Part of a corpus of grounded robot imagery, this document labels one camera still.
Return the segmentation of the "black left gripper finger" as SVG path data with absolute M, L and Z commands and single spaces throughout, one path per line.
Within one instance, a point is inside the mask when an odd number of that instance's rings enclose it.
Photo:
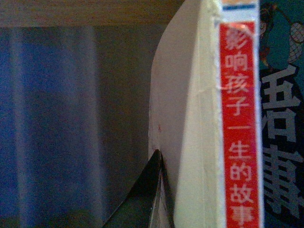
M 173 199 L 162 153 L 155 150 L 104 228 L 173 228 Z

